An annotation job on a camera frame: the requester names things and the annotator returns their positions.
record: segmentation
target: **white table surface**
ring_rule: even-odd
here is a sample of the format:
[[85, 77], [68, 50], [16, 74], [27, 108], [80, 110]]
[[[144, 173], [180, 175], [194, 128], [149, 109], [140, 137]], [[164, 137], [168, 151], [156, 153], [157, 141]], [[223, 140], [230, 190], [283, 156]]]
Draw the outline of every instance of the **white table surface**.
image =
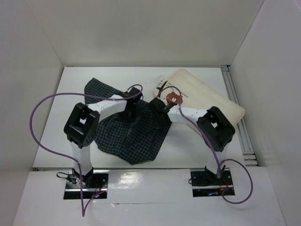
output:
[[[158, 84], [160, 75], [170, 77], [177, 67], [66, 67], [57, 93], [84, 92], [85, 85], [96, 78], [119, 90], [126, 90], [133, 84], [143, 85], [144, 100], [153, 99], [152, 92]], [[228, 97], [220, 68], [185, 68], [200, 78], [221, 95]], [[84, 103], [84, 97], [55, 97], [41, 142], [48, 148], [71, 155], [70, 143], [63, 132], [63, 127], [78, 102]], [[210, 149], [192, 128], [173, 123], [165, 141], [154, 161], [130, 165], [126, 161], [100, 151], [96, 143], [91, 145], [91, 162], [95, 168], [203, 168], [206, 166]], [[236, 159], [244, 164], [244, 159], [237, 133], [229, 145], [227, 158]], [[36, 168], [71, 168], [72, 160], [46, 152], [39, 148], [33, 167]], [[236, 167], [227, 163], [227, 167]]]
[[[63, 200], [65, 180], [56, 172], [30, 172], [14, 226], [285, 226], [266, 168], [248, 169], [253, 195], [240, 205], [193, 198], [188, 169], [110, 171], [108, 199], [92, 201], [84, 218], [80, 200]], [[231, 174], [236, 195], [227, 198], [241, 201], [249, 179], [243, 168]]]

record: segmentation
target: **brown sticker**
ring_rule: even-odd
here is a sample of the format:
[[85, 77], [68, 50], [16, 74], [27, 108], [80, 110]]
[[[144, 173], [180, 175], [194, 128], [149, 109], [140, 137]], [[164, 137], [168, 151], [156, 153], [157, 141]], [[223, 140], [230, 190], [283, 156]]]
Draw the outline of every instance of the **brown sticker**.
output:
[[175, 94], [175, 92], [171, 92], [171, 93], [169, 93], [166, 96], [166, 101], [167, 101], [168, 104], [170, 104], [170, 103], [177, 103], [177, 104], [179, 104], [179, 102], [180, 102], [180, 96], [177, 95], [177, 94]]

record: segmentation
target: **red wire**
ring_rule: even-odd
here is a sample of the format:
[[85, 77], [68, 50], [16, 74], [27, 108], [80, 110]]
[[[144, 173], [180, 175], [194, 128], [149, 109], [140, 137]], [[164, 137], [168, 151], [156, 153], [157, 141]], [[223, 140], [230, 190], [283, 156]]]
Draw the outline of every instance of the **red wire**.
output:
[[[227, 187], [222, 187], [222, 180], [226, 183]], [[221, 191], [229, 187], [228, 182], [224, 178], [222, 178], [222, 180], [221, 180]]]
[[93, 195], [95, 195], [96, 194], [96, 191], [97, 191], [97, 183], [95, 182], [95, 181], [93, 181], [94, 183], [95, 183], [95, 191], [94, 191], [94, 193], [93, 193]]

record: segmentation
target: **dark checkered fabric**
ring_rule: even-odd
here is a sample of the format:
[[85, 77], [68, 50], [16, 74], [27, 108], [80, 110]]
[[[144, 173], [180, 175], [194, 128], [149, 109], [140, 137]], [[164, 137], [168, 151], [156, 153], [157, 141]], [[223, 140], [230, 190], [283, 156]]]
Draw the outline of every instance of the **dark checkered fabric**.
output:
[[[99, 97], [111, 97], [119, 92], [94, 78], [85, 86], [85, 94]], [[85, 102], [88, 105], [99, 100], [86, 97]], [[102, 120], [98, 125], [95, 139], [98, 148], [132, 165], [153, 161], [170, 125], [168, 128], [156, 129], [154, 116], [147, 104], [139, 100], [134, 122], [119, 119], [118, 113]]]

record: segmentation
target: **white panel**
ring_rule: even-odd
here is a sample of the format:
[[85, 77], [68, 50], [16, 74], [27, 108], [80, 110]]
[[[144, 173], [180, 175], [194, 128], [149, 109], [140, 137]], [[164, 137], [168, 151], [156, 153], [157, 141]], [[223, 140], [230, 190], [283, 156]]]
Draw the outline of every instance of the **white panel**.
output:
[[[66, 67], [64, 69], [57, 92], [84, 91], [85, 85], [96, 78], [119, 90], [126, 90], [133, 84], [143, 85], [145, 101], [153, 99], [153, 90], [158, 84], [160, 75], [170, 77], [179, 68], [176, 67]], [[224, 97], [227, 97], [226, 87], [220, 68], [186, 68], [197, 78], [208, 84]], [[70, 142], [63, 132], [70, 113], [78, 102], [84, 103], [81, 96], [56, 97], [43, 133], [41, 142], [48, 148], [71, 155]], [[192, 128], [180, 123], [173, 123], [154, 161], [130, 165], [123, 159], [104, 153], [96, 143], [91, 144], [91, 162], [96, 168], [204, 168], [207, 156], [211, 150], [203, 138]], [[227, 157], [244, 164], [244, 159], [237, 133], [227, 151]], [[34, 167], [37, 168], [71, 168], [73, 161], [38, 149]], [[227, 162], [227, 166], [238, 165]]]
[[[0, 224], [11, 226], [37, 151], [29, 116], [55, 91], [62, 64], [26, 1], [0, 5]], [[37, 114], [38, 137], [49, 109], [48, 102]]]
[[230, 70], [255, 153], [268, 166], [288, 226], [301, 221], [301, 196], [293, 189], [301, 186], [300, 37], [300, 5], [266, 0]]
[[[154, 203], [143, 203], [141, 199], [136, 204], [104, 204], [102, 200], [95, 200], [88, 206], [84, 218], [81, 216], [80, 200], [63, 200], [65, 181], [56, 178], [56, 172], [31, 172], [14, 226], [285, 226], [266, 169], [252, 167], [249, 171], [253, 177], [254, 191], [250, 200], [244, 204], [231, 205], [222, 197], [193, 198], [186, 178], [174, 175], [172, 179], [168, 179], [167, 174], [158, 173], [158, 180], [152, 176], [146, 177], [150, 180], [147, 184], [153, 187], [141, 187], [138, 195], [137, 190], [135, 193], [131, 189], [125, 189], [125, 197], [120, 196], [131, 200], [131, 197], [142, 197], [141, 194], [145, 192], [144, 196], [148, 196], [149, 200], [154, 196]], [[236, 196], [228, 198], [240, 201], [248, 195], [250, 182], [242, 168], [231, 172]], [[166, 194], [173, 199], [158, 201], [158, 194]]]
[[184, 202], [192, 198], [189, 179], [189, 169], [113, 170], [109, 172], [108, 198], [101, 202]]
[[65, 65], [230, 64], [263, 0], [30, 0]]
[[1, 226], [13, 225], [28, 172], [0, 172]]

